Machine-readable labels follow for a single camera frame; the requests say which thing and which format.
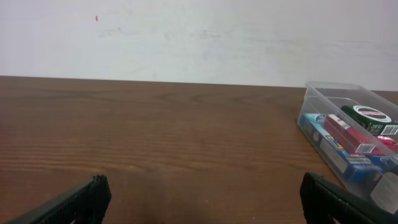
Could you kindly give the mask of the blue toothpaste box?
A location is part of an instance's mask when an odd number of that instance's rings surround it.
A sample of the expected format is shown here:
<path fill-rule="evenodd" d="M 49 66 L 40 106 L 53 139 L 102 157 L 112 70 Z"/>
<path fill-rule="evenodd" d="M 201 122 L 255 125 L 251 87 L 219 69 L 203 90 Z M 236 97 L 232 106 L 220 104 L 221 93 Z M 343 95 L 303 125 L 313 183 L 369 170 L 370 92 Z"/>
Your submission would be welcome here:
<path fill-rule="evenodd" d="M 372 186 L 382 177 L 381 168 L 366 156 L 348 153 L 338 141 L 323 128 L 326 115 L 304 113 L 299 126 L 317 151 L 329 163 L 337 176 L 348 185 Z"/>

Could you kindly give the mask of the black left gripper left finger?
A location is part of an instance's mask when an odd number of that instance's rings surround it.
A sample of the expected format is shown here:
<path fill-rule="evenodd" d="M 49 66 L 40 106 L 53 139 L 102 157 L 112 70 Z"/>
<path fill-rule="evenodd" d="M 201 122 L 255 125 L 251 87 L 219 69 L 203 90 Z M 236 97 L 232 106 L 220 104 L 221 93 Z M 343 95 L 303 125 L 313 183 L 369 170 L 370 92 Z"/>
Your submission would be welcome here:
<path fill-rule="evenodd" d="M 111 201 L 105 175 L 94 175 L 8 224 L 101 224 Z"/>

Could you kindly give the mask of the white green medicine box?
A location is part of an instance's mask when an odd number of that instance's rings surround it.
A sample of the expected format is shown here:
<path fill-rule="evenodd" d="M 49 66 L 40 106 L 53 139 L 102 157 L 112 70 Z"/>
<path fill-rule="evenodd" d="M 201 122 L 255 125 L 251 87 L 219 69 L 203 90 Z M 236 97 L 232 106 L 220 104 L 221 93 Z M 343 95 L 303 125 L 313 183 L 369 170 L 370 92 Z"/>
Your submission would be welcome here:
<path fill-rule="evenodd" d="M 397 212 L 397 175 L 386 172 L 370 194 L 373 202 L 383 210 Z"/>

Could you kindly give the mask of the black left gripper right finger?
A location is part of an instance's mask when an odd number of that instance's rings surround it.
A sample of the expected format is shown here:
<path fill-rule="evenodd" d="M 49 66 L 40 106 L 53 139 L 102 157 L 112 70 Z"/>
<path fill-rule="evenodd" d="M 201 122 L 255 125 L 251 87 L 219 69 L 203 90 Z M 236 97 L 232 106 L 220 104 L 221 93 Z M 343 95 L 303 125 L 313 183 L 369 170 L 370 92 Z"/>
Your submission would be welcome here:
<path fill-rule="evenodd" d="M 397 224 L 397 217 L 323 177 L 307 172 L 300 186 L 307 224 Z"/>

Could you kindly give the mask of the dark green round-label box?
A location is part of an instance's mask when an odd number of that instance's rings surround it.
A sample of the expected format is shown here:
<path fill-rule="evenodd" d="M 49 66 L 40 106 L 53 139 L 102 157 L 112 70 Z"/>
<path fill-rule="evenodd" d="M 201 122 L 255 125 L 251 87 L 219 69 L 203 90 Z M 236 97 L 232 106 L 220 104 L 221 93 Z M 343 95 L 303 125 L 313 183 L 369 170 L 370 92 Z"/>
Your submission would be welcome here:
<path fill-rule="evenodd" d="M 363 105 L 343 105 L 341 110 L 372 135 L 397 134 L 397 120 L 382 111 Z"/>

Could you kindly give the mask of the red card box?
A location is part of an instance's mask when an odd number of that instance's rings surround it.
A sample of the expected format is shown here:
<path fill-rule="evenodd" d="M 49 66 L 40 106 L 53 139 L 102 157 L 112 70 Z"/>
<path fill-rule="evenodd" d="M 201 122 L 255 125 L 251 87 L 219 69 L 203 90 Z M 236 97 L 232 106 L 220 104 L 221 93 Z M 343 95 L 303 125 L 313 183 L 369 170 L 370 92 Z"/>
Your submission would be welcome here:
<path fill-rule="evenodd" d="M 383 156 L 385 154 L 380 147 L 373 143 L 370 137 L 360 133 L 338 115 L 328 114 L 323 128 L 351 154 L 369 154 L 372 156 Z M 390 151 L 397 152 L 397 143 L 390 138 L 390 135 L 373 135 L 373 137 Z"/>

